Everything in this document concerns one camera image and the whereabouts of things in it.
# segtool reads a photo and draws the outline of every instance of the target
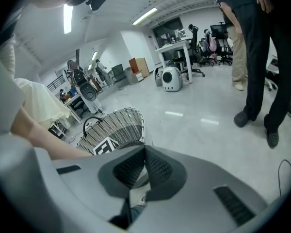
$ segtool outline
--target pink backpack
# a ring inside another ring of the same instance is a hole
[[[209,49],[211,52],[217,51],[217,43],[215,42],[215,38],[210,35],[209,37]]]

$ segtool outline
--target white shoe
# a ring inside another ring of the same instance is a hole
[[[243,91],[243,86],[241,84],[233,84],[233,86],[235,86],[235,88],[239,91]]]

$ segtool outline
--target khaki pants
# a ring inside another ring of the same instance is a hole
[[[247,54],[244,40],[240,40],[234,26],[228,27],[227,32],[233,41],[232,82],[241,84],[247,81]]]

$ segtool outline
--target wooden cabinet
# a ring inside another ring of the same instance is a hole
[[[133,73],[141,72],[144,78],[150,75],[145,58],[133,58],[129,61],[129,64]]]

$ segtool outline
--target wicker basket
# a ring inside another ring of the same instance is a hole
[[[82,136],[77,148],[90,153],[106,137],[117,141],[122,149],[145,143],[145,121],[140,111],[134,108],[124,108],[106,115],[102,121],[97,121]]]

